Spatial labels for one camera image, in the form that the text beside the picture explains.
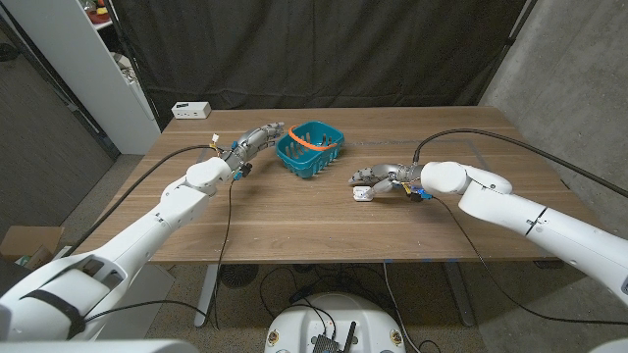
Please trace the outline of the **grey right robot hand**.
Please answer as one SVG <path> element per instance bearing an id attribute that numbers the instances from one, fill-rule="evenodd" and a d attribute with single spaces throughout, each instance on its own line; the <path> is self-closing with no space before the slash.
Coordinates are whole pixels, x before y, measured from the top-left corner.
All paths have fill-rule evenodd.
<path id="1" fill-rule="evenodd" d="M 400 188 L 412 201 L 421 202 L 433 198 L 424 188 L 414 184 L 420 179 L 422 170 L 423 165 L 379 164 L 358 170 L 348 183 L 353 186 L 355 201 L 370 202 L 376 194 Z"/>

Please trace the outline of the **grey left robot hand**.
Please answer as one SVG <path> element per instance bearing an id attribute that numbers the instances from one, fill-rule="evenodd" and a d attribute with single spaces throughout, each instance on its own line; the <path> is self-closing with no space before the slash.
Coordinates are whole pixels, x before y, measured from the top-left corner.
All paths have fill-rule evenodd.
<path id="1" fill-rule="evenodd" d="M 260 151 L 276 144 L 284 133 L 284 126 L 283 122 L 276 122 L 253 128 L 235 141 L 230 150 L 223 152 L 221 158 L 230 167 L 232 176 L 242 174 L 245 177 L 251 170 L 250 161 Z"/>

